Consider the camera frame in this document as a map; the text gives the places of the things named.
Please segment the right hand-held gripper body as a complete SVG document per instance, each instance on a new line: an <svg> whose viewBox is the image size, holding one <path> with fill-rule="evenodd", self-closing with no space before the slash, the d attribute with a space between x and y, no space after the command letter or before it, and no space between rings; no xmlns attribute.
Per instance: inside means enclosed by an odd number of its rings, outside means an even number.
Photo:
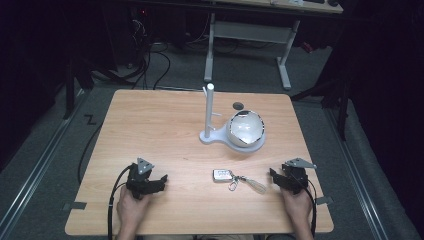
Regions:
<svg viewBox="0 0 424 240"><path fill-rule="evenodd" d="M317 166L302 158L288 160L282 164L284 173L282 187L286 190L298 194L302 189L308 187L308 175L306 169L316 169Z"/></svg>

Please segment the metal floor rail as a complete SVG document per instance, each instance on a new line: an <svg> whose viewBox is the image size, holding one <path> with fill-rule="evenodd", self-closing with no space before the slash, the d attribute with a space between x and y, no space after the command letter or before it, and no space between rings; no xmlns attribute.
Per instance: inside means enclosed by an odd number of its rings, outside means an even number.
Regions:
<svg viewBox="0 0 424 240"><path fill-rule="evenodd" d="M326 109L324 109L324 114L331 126L333 134L337 139L339 148L342 151L343 160L347 168L348 176L351 179L353 189L361 206L362 212L370 227L374 240L389 240L386 229L382 224L374 201L371 199L370 194L368 193L368 190L364 184L364 181L358 171L358 168L355 164L354 158L350 152L348 144L345 140L342 139L338 132L335 114L332 110Z"/></svg>
<svg viewBox="0 0 424 240"><path fill-rule="evenodd" d="M61 92L57 103L35 124L29 136L0 173L0 240L7 240L27 203L54 158L75 112L89 96L89 90L78 90L74 108L65 108Z"/></svg>

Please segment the white stand with pole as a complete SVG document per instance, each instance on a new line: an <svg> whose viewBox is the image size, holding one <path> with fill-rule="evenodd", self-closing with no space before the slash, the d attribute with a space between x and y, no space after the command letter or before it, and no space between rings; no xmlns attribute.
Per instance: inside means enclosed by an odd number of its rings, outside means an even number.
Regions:
<svg viewBox="0 0 424 240"><path fill-rule="evenodd" d="M199 139L203 144L222 143L234 151L246 154L256 152L264 145L266 140L266 132L263 139L253 147L242 148L231 143L226 134L226 124L234 114L223 124L221 128L214 128L212 125L212 116L214 115L213 101L215 86L212 83L208 83L203 87L203 92L206 99L205 124L204 130L199 134Z"/></svg>

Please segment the white round bowl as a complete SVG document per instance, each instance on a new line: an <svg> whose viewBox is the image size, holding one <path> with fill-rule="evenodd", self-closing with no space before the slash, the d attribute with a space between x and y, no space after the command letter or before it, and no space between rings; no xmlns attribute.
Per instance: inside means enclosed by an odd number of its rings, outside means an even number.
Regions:
<svg viewBox="0 0 424 240"><path fill-rule="evenodd" d="M238 147L253 147L263 139L265 124L256 112L242 110L227 121L226 134L230 142Z"/></svg>

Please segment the silver car key with keyring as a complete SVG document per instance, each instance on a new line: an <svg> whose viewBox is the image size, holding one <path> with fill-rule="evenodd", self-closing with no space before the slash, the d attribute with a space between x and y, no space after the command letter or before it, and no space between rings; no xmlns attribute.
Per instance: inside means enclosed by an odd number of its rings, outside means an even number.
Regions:
<svg viewBox="0 0 424 240"><path fill-rule="evenodd" d="M246 176L235 175L229 169L214 169L212 171L212 179L215 183L228 183L228 189L230 191L235 191L240 182L249 185L254 191L259 194L264 194L267 190L267 188L263 184Z"/></svg>

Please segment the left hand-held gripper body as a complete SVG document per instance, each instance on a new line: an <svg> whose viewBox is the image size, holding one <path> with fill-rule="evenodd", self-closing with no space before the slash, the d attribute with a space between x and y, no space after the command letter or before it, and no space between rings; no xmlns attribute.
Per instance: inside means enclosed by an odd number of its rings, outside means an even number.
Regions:
<svg viewBox="0 0 424 240"><path fill-rule="evenodd" d="M135 199L155 192L155 185L149 180L154 165L139 157L136 163L130 166L126 188L131 191Z"/></svg>

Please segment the person's left hand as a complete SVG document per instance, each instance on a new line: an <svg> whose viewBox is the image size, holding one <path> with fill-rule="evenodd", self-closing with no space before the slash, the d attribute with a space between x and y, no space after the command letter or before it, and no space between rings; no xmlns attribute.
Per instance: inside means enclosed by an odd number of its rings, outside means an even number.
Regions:
<svg viewBox="0 0 424 240"><path fill-rule="evenodd" d="M132 192L126 187L120 190L120 199L117 204L121 227L124 233L135 233L141 224L152 194L144 195L141 199L133 197Z"/></svg>

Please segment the black metal stand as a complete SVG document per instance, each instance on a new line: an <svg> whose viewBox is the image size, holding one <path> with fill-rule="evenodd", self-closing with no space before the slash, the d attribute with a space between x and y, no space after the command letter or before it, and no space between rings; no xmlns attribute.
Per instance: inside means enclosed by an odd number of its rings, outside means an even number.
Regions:
<svg viewBox="0 0 424 240"><path fill-rule="evenodd" d="M321 106L323 108L338 108L336 131L339 137L345 141L345 124L348 117L347 108L351 82L352 71L348 68L344 70L336 70L333 73L328 70L324 70L313 87L291 96L291 100L299 101L308 96L322 95L323 98L321 100Z"/></svg>
<svg viewBox="0 0 424 240"><path fill-rule="evenodd" d="M91 77L91 70L87 65L87 61L79 53L73 52L70 54L68 64L66 65L66 105L65 119L69 119L71 114L76 109L76 84L79 84L82 90L91 91L94 87L94 82Z"/></svg>

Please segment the person's right hand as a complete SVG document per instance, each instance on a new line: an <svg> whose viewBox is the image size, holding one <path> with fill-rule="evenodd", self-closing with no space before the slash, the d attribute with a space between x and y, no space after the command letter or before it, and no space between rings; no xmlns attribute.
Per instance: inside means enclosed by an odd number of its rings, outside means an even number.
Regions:
<svg viewBox="0 0 424 240"><path fill-rule="evenodd" d="M296 228L310 228L309 216L312 210L312 203L308 193L301 190L294 194L292 191L281 190L283 202L287 215Z"/></svg>

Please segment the wooden desk with grey legs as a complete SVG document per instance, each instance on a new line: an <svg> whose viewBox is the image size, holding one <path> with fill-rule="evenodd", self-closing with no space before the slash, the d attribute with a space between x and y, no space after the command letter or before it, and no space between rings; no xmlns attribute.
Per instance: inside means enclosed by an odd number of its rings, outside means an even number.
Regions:
<svg viewBox="0 0 424 240"><path fill-rule="evenodd" d="M252 7L259 10L285 10L289 13L340 15L344 9L340 0L203 0L211 7ZM300 19L290 20L288 24L249 23L247 20L217 20L214 13L209 15L208 52L205 62L204 81L213 80L214 44L216 38L282 44L282 55L276 58L280 79L285 90L291 89L286 61L300 25Z"/></svg>

